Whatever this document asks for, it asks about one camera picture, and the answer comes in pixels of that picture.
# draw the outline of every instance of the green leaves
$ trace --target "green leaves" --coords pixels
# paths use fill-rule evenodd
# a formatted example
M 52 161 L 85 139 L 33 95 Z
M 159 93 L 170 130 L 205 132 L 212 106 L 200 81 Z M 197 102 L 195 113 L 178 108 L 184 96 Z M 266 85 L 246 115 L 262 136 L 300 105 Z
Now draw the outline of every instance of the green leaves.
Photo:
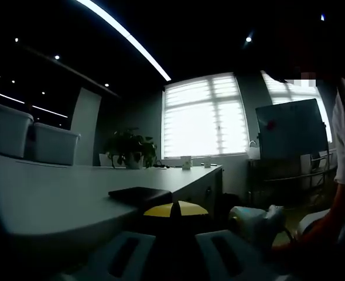
M 125 131 L 115 131 L 105 144 L 105 152 L 112 161 L 114 167 L 114 155 L 118 155 L 117 163 L 122 165 L 133 158 L 137 163 L 141 156 L 144 157 L 146 167 L 153 166 L 156 159 L 156 145 L 151 141 L 151 136 L 143 137 L 135 135 L 134 130 L 138 128 L 128 128 Z

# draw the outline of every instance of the recessed light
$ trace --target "recessed light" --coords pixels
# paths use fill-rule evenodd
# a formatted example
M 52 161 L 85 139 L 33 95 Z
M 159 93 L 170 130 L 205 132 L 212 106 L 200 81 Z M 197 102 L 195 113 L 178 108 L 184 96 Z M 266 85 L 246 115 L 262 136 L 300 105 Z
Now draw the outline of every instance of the recessed light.
M 156 62 L 156 60 L 149 54 L 148 51 L 134 38 L 120 23 L 118 23 L 112 16 L 110 16 L 105 10 L 99 7 L 97 4 L 90 0 L 76 0 L 83 4 L 87 8 L 91 9 L 98 16 L 103 18 L 109 25 L 117 30 L 120 34 L 126 38 L 153 66 L 154 68 L 164 77 L 166 81 L 170 81 L 171 78 L 163 70 L 163 68 Z

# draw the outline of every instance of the black notebook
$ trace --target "black notebook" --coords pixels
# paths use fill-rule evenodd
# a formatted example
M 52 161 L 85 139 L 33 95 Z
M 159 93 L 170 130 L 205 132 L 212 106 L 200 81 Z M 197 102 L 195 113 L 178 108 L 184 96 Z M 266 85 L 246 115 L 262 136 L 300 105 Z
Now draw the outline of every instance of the black notebook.
M 108 195 L 112 199 L 143 210 L 172 203 L 172 193 L 170 191 L 149 189 L 147 187 L 132 187 L 130 189 L 109 191 Z

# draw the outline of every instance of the black slot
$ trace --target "black slot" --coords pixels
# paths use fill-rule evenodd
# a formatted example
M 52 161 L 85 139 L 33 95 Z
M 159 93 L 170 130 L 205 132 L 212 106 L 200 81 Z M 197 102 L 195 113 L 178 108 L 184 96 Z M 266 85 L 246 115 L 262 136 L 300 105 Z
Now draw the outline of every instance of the black slot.
M 217 248 L 230 277 L 239 275 L 242 272 L 240 263 L 227 241 L 223 237 L 213 237 L 211 240 Z
M 113 262 L 108 266 L 108 273 L 117 278 L 121 278 L 129 259 L 131 258 L 133 252 L 136 250 L 137 245 L 137 239 L 128 238 L 126 243 L 124 243 L 118 251 Z

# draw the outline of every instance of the white table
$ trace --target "white table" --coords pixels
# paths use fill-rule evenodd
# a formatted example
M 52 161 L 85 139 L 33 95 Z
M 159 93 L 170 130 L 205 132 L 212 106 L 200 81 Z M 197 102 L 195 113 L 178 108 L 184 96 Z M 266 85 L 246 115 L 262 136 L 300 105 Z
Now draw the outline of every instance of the white table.
M 208 186 L 221 192 L 221 186 L 215 187 L 218 174 L 221 178 L 221 166 L 114 170 L 0 156 L 0 219 L 11 236 L 28 240 L 29 247 L 39 251 L 90 249 L 117 233 L 136 213 L 135 207 L 110 199 L 109 191 L 150 187 L 171 191 L 174 200 L 200 203 Z

